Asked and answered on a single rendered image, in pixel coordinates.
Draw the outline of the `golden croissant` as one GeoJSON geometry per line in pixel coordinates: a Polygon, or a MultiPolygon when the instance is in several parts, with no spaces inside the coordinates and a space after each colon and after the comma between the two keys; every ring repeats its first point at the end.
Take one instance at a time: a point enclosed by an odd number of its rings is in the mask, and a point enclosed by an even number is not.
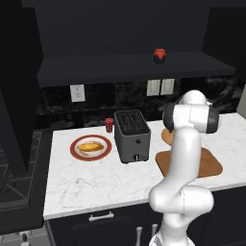
{"type": "Polygon", "coordinates": [[[99,142],[88,142],[81,144],[77,147],[80,152],[95,152],[100,151],[104,148],[104,146],[99,142]]]}

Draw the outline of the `red lidded jam jar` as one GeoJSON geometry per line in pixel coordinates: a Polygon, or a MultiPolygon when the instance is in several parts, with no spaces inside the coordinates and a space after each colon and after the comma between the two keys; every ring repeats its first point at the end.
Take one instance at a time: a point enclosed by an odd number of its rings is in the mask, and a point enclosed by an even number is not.
{"type": "Polygon", "coordinates": [[[154,52],[154,63],[164,63],[165,62],[165,49],[164,48],[157,48],[154,52]]]}

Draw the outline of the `dark open cabinet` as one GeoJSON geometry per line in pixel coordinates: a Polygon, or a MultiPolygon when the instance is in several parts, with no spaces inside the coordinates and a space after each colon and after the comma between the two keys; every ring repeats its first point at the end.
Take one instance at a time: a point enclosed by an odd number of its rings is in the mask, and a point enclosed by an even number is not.
{"type": "Polygon", "coordinates": [[[41,87],[234,74],[202,51],[209,0],[21,0],[35,10],[41,87]],[[165,62],[154,63],[157,48],[165,62]]]}

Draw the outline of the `brown wooden cutting board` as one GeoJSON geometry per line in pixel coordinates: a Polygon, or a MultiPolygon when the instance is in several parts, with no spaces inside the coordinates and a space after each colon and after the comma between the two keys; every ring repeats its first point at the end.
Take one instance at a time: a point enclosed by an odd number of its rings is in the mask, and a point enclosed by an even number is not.
{"type": "MultiPolygon", "coordinates": [[[[160,172],[163,176],[167,174],[169,168],[170,151],[158,152],[156,154],[156,162],[159,166],[160,172]]],[[[201,161],[199,169],[199,178],[218,176],[223,172],[223,166],[210,152],[210,150],[203,148],[201,151],[201,161]]]]}

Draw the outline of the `dark cabinet door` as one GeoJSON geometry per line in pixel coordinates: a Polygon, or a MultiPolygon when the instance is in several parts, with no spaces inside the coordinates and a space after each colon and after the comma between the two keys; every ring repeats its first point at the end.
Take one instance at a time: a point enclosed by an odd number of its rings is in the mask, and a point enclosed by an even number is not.
{"type": "MultiPolygon", "coordinates": [[[[135,246],[137,227],[128,221],[95,225],[70,233],[51,230],[56,246],[135,246]]],[[[140,246],[146,246],[143,229],[140,246]]]]}
{"type": "Polygon", "coordinates": [[[212,211],[189,225],[188,236],[196,246],[246,246],[246,186],[212,195],[212,211]]]}

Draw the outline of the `red cup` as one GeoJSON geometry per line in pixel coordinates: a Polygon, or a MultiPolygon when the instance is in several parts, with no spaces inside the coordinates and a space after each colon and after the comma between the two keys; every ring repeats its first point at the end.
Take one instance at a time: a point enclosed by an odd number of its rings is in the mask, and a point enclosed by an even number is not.
{"type": "Polygon", "coordinates": [[[108,117],[105,119],[105,125],[106,125],[106,131],[108,133],[112,132],[112,126],[113,126],[113,119],[108,117]]]}

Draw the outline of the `grey toaster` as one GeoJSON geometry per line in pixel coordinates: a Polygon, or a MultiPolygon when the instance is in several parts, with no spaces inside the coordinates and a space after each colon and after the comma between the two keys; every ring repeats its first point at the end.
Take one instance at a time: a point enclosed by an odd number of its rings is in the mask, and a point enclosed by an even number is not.
{"type": "Polygon", "coordinates": [[[114,113],[114,140],[123,163],[149,159],[151,130],[140,111],[114,113]]]}

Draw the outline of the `red rimmed white plate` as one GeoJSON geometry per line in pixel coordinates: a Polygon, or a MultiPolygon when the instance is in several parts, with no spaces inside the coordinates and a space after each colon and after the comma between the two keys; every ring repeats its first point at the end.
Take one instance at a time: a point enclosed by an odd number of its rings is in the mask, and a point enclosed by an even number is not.
{"type": "Polygon", "coordinates": [[[77,160],[100,160],[110,151],[111,142],[102,135],[83,135],[70,145],[70,154],[77,160]]]}

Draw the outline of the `dark drawer front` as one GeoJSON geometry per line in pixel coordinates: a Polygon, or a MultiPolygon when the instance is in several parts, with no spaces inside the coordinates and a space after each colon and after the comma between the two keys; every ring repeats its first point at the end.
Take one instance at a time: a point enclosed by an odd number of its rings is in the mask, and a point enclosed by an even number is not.
{"type": "Polygon", "coordinates": [[[51,219],[49,223],[54,231],[70,233],[95,225],[128,221],[143,223],[145,221],[159,221],[160,219],[161,215],[158,212],[151,211],[149,204],[144,203],[55,218],[51,219]]]}

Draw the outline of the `black stove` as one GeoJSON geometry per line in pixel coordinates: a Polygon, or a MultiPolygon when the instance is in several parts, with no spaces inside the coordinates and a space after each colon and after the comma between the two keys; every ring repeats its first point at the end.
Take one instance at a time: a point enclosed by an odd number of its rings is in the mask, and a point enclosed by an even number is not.
{"type": "Polygon", "coordinates": [[[0,143],[0,235],[43,226],[51,129],[33,132],[28,172],[14,175],[0,143]]]}

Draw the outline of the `white wall outlet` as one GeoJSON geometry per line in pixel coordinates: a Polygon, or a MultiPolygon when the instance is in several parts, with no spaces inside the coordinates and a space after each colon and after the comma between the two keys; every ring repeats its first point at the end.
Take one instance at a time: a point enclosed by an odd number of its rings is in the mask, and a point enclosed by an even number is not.
{"type": "Polygon", "coordinates": [[[84,102],[86,100],[85,87],[83,85],[74,85],[70,87],[71,101],[73,103],[84,102]]]}

